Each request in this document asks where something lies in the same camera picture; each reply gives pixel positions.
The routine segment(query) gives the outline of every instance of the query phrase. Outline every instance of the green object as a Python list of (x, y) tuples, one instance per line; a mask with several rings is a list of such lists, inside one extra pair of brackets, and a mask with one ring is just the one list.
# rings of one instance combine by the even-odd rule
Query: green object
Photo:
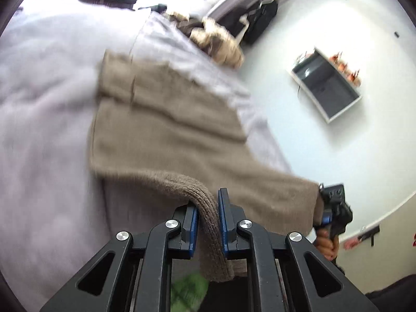
[(196, 312), (204, 299), (209, 282), (193, 273), (171, 285), (171, 312)]

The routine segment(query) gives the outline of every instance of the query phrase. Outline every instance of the brown sweater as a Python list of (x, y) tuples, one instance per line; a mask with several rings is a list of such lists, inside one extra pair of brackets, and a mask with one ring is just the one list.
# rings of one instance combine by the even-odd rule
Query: brown sweater
[(201, 218), (201, 271), (208, 279), (233, 276), (220, 247), (220, 187), (269, 231), (306, 235), (314, 213), (320, 222), (318, 185), (257, 162), (235, 110), (167, 63), (106, 52), (99, 92), (90, 139), (92, 169), (105, 178), (133, 179), (160, 194), (138, 194), (140, 201), (195, 202)]

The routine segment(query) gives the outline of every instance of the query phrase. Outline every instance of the white bed sheet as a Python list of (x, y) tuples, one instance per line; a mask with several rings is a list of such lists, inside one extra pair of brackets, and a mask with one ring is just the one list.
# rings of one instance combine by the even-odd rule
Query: white bed sheet
[[(0, 270), (28, 312), (39, 311), (139, 205), (117, 191), (105, 202), (88, 170), (105, 49), (169, 61), (221, 95), (237, 109), (253, 155), (290, 172), (235, 72), (218, 67), (160, 15), (77, 0), (25, 0), (22, 7), (0, 38)], [(136, 210), (144, 218), (128, 221), (135, 232), (159, 218)]]

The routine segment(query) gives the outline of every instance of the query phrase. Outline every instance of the human hand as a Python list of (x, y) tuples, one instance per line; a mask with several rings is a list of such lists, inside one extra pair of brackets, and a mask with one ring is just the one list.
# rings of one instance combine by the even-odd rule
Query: human hand
[(340, 248), (340, 240), (336, 236), (333, 240), (328, 238), (329, 233), (325, 229), (319, 229), (316, 232), (317, 238), (314, 241), (315, 247), (323, 254), (329, 261), (336, 258), (338, 249)]

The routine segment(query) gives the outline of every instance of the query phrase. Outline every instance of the silver screw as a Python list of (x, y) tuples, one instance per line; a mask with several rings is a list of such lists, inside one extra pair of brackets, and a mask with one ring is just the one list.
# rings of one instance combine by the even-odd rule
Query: silver screw
[(128, 237), (129, 237), (130, 235), (128, 234), (128, 232), (126, 232), (126, 231), (121, 231), (121, 232), (119, 232), (119, 233), (117, 233), (117, 239), (118, 240), (126, 240), (126, 239), (128, 239)]
[(244, 229), (250, 229), (253, 226), (253, 223), (248, 219), (243, 219), (240, 222), (240, 226)]
[(179, 225), (179, 223), (177, 220), (170, 219), (165, 223), (165, 225), (167, 228), (173, 229), (174, 227), (176, 228)]
[(302, 239), (302, 235), (299, 232), (292, 232), (289, 238), (294, 242), (299, 242)]

